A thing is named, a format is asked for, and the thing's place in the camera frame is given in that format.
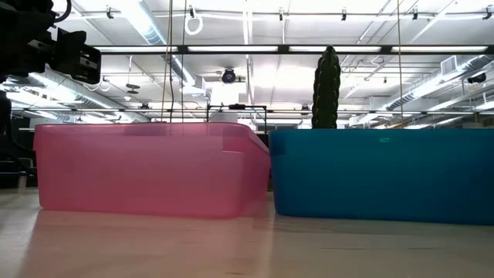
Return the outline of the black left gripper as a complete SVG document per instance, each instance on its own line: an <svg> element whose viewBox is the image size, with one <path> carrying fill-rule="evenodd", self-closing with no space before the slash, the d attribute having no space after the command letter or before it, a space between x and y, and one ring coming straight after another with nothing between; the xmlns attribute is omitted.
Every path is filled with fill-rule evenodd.
<svg viewBox="0 0 494 278"><path fill-rule="evenodd" d="M100 82L101 52L86 44L86 32L57 29L57 39L49 61L52 70L88 84Z"/></svg>

